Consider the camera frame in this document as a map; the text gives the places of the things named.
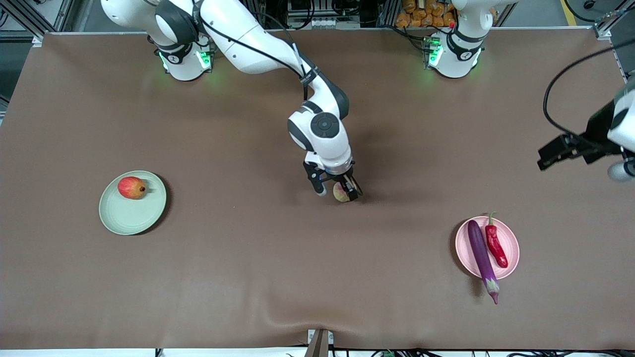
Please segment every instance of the light green plate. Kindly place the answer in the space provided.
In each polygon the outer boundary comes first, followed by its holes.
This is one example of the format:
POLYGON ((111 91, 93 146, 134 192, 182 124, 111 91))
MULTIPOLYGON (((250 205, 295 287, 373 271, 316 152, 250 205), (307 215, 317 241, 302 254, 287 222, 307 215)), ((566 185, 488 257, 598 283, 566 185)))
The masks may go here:
POLYGON ((104 190, 99 200, 99 218, 113 233, 129 236, 145 231, 154 224, 165 209, 167 200, 165 185, 161 179, 147 171, 131 171, 115 178, 104 190), (119 180, 127 176, 142 179, 145 194, 140 199, 124 198, 117 190, 119 180))

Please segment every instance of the chili pepper stem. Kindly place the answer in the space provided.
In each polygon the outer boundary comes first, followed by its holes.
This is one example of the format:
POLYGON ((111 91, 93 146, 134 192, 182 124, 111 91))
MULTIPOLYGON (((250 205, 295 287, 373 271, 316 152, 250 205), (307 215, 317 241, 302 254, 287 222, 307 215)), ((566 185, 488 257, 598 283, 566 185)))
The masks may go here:
POLYGON ((494 225, 494 222, 491 220, 491 216, 493 216, 494 213, 496 213, 496 211, 490 213, 490 223, 488 224, 488 226, 493 226, 494 225))

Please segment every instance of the plate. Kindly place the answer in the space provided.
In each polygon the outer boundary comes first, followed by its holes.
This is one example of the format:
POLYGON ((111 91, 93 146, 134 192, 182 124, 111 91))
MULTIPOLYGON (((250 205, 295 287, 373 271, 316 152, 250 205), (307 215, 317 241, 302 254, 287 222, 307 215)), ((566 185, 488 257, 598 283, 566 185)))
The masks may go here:
POLYGON ((99 218, 109 231, 129 236, 145 231, 154 224, 165 209, 167 200, 165 185, 148 171, 131 171, 115 178, 104 190, 99 200, 99 218), (121 179, 134 176, 145 183, 145 194, 140 199, 124 198, 117 190, 121 179))
MULTIPOLYGON (((472 253, 470 239, 467 235, 467 223, 472 219, 475 220, 476 223, 478 223, 479 227, 481 228, 481 232, 483 233, 483 237, 485 237, 485 226, 487 226, 489 217, 478 216, 470 218, 458 228, 455 245, 457 248, 458 259, 461 261, 463 266, 470 273, 480 278, 481 273, 478 270, 478 265, 476 265, 476 259, 474 258, 474 254, 472 253)), ((503 252, 505 252, 505 256, 507 257, 507 267, 499 267, 496 263, 496 259, 494 259, 494 256, 489 250, 487 251, 487 254, 490 256, 491 267, 494 269, 494 275, 496 276, 496 279, 502 279, 510 275, 518 265, 518 260, 520 258, 520 248, 518 247, 518 240, 516 240, 516 236, 514 235, 512 230, 509 229, 509 227, 507 227, 503 222, 497 219, 493 219, 493 223, 497 228, 496 234, 498 236, 500 246, 503 248, 503 252)))

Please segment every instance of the red chili pepper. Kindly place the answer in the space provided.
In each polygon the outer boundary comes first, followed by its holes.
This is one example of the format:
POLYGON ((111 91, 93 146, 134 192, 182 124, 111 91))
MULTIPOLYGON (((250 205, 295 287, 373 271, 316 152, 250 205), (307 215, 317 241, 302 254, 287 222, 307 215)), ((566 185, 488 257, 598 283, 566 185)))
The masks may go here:
POLYGON ((487 237, 487 247, 490 249, 492 255, 496 259, 496 263, 500 267, 507 267, 507 257, 505 256, 505 252, 503 248, 500 246, 500 242, 498 241, 498 236, 496 235, 496 226, 491 219, 491 216, 496 212, 490 213, 490 223, 485 226, 485 236, 487 237))

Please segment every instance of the circular button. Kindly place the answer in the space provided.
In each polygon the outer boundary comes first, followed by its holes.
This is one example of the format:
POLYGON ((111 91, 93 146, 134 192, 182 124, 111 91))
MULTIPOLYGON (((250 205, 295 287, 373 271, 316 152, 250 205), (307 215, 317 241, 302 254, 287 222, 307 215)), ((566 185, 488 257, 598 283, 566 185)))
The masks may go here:
POLYGON ((337 117, 328 112, 322 112, 311 120, 311 131, 321 138, 332 138, 340 132, 337 117))

